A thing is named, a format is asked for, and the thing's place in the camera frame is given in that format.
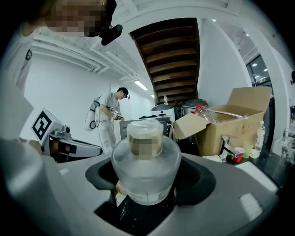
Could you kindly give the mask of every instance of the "man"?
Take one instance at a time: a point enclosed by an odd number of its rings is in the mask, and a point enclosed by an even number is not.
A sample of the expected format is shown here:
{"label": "man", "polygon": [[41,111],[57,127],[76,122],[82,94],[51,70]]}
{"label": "man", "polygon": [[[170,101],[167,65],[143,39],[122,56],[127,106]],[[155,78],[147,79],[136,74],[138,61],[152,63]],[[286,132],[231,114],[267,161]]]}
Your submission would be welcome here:
{"label": "man", "polygon": [[113,107],[117,112],[121,113],[118,100],[127,98],[128,93],[127,88],[119,88],[116,93],[104,94],[99,99],[100,107],[95,112],[99,118],[98,133],[104,153],[110,153],[116,145],[114,115],[108,108]]}
{"label": "man", "polygon": [[[45,0],[42,8],[16,30],[1,61],[4,77],[24,94],[31,66],[33,33],[40,27],[70,36],[98,36],[109,27],[117,4],[115,0]],[[19,138],[39,153],[37,141]]]}

